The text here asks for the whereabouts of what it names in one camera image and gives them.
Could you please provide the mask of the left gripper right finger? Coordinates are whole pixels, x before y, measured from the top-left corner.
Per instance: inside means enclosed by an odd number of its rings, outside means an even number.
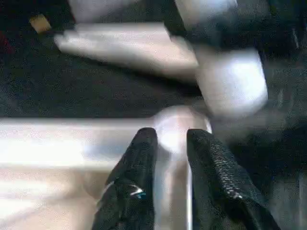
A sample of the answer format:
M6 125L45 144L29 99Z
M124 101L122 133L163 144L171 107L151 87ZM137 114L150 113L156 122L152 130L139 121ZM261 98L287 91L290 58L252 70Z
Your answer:
M233 153L203 129L187 131L187 157L195 193L208 191L218 214L244 224L247 230L278 230L260 190Z

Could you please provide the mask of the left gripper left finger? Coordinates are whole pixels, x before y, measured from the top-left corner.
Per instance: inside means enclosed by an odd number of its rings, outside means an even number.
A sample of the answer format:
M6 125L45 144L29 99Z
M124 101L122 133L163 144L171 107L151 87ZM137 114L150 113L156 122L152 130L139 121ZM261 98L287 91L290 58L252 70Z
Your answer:
M105 183L92 224L94 230L154 229L157 147L153 128L138 130Z

